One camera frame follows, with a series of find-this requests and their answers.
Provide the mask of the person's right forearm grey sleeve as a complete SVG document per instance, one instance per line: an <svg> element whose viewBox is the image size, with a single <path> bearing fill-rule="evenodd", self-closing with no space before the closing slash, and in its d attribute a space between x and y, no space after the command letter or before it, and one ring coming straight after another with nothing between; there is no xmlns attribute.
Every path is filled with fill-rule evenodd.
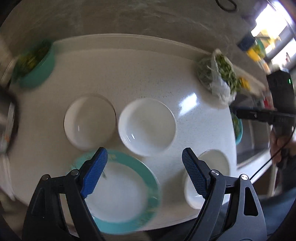
<svg viewBox="0 0 296 241"><path fill-rule="evenodd" d="M295 148L289 148L286 166L278 172L280 192L276 196L260 201L268 236L277 230L295 201Z"/></svg>

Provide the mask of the person's right hand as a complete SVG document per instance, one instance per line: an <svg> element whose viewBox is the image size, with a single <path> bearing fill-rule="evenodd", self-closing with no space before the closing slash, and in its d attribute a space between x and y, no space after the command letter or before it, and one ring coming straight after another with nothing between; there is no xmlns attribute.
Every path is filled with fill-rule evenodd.
<svg viewBox="0 0 296 241"><path fill-rule="evenodd" d="M295 134L292 138L288 136L276 137L274 130L270 133L270 155L272 157L273 164L277 164L281 161L281 149L288 150L291 157L295 156Z"/></svg>

